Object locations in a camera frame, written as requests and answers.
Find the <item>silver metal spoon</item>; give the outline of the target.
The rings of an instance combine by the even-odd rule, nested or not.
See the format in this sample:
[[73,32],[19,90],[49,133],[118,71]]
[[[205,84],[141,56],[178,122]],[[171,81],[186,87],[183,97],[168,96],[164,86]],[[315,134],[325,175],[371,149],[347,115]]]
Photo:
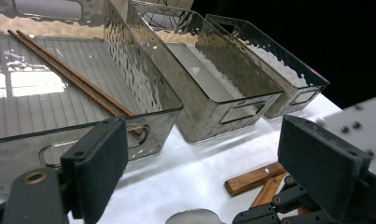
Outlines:
[[208,209],[189,209],[167,218],[165,224],[225,224],[219,216]]

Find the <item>smoky clear plastic bin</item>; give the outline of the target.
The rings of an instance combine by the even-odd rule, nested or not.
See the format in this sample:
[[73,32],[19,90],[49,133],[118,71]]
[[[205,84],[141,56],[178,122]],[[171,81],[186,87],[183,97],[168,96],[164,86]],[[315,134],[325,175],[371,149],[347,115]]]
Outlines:
[[122,19],[115,0],[0,0],[0,198],[19,175],[57,167],[112,105],[50,68],[25,33],[124,108],[129,158],[161,151],[183,103]]
[[265,112],[268,119],[303,109],[329,85],[324,77],[250,21],[213,14],[205,18],[284,90]]
[[130,0],[126,22],[181,98],[189,142],[255,124],[283,90],[199,13]]

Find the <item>white table mat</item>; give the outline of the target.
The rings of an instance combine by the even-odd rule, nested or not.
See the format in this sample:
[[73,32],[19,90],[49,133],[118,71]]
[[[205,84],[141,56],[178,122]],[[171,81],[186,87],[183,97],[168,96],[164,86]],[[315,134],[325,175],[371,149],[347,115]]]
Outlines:
[[224,182],[277,160],[281,119],[190,144],[173,128],[162,151],[130,162],[98,224],[164,224],[172,215],[208,209],[230,224],[260,192],[231,197]]

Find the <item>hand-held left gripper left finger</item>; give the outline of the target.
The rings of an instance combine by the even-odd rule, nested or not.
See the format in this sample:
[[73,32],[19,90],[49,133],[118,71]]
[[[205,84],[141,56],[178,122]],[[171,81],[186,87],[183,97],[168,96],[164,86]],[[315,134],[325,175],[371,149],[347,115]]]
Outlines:
[[77,193],[74,217],[96,224],[104,213],[128,163],[124,117],[97,123],[61,156],[63,176]]

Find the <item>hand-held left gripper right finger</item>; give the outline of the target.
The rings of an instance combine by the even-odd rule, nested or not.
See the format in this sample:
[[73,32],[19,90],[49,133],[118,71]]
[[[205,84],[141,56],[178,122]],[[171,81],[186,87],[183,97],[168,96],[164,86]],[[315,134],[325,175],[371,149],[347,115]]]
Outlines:
[[354,194],[371,156],[318,124],[284,116],[278,161],[333,219],[358,217]]

